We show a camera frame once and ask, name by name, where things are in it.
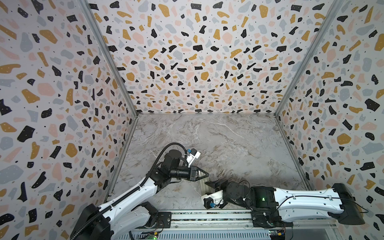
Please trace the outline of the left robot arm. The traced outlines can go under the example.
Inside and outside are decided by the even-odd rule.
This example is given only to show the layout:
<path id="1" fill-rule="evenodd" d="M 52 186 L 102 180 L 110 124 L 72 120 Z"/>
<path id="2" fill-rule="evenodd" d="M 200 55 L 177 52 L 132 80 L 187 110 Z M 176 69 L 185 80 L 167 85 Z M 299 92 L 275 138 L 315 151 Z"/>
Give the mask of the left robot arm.
<path id="1" fill-rule="evenodd" d="M 166 145 L 145 177 L 119 197 L 100 206 L 88 205 L 70 235 L 72 240 L 116 240 L 138 227 L 157 227 L 159 211 L 148 198 L 172 183 L 172 179 L 197 182 L 209 173 L 192 163 L 201 155 L 196 149 L 169 150 Z"/>

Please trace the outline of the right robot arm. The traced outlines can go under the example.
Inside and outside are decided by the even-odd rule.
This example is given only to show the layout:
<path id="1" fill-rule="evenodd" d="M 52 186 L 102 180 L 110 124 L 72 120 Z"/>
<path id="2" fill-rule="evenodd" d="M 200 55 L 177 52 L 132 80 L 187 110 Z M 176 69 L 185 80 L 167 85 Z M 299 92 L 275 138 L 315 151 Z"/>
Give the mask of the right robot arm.
<path id="1" fill-rule="evenodd" d="M 294 191 L 281 188 L 252 187 L 246 180 L 206 182 L 214 191 L 202 196 L 209 210 L 227 204 L 251 212 L 254 227 L 272 229 L 292 227 L 298 220 L 335 219 L 342 225 L 363 225 L 368 210 L 359 205 L 344 184 L 319 191 Z"/>

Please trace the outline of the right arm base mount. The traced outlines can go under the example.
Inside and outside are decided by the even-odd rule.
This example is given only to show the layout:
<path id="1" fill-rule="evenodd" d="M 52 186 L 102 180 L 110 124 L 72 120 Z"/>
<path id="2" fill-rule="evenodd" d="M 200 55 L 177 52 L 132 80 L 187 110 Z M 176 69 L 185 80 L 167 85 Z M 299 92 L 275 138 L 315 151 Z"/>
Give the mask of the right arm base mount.
<path id="1" fill-rule="evenodd" d="M 272 229 L 294 226 L 292 222 L 284 222 L 278 212 L 271 214 L 270 212 L 251 211 L 251 220 L 255 228 Z"/>

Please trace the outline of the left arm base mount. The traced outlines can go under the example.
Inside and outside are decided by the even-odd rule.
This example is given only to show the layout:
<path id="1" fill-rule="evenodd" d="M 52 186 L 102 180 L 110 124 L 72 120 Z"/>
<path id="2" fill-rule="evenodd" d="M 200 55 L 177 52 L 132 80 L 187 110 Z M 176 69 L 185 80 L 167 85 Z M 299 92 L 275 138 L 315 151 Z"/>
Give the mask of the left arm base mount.
<path id="1" fill-rule="evenodd" d="M 169 229 L 171 227 L 172 212 L 157 212 L 150 215 L 148 222 L 144 225 L 144 228 L 158 228 Z"/>

